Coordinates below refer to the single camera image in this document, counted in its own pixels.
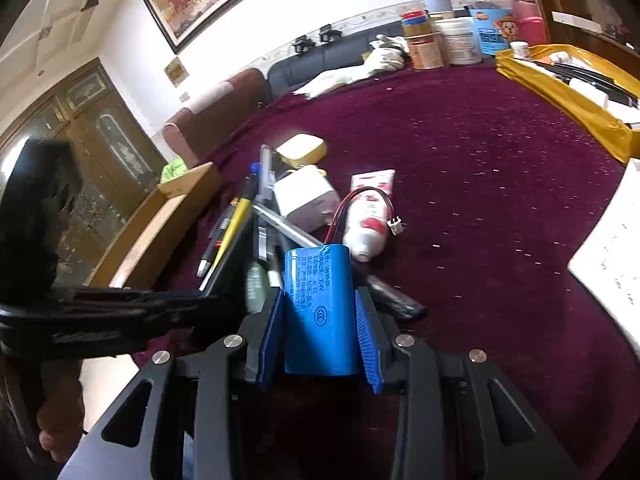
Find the left hand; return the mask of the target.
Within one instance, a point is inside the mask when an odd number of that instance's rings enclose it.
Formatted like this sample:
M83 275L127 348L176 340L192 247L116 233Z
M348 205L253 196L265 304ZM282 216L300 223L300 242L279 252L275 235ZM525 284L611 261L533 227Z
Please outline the left hand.
M85 404L80 382L81 362L43 365L44 402L37 414L39 442L57 463L64 463L84 434Z

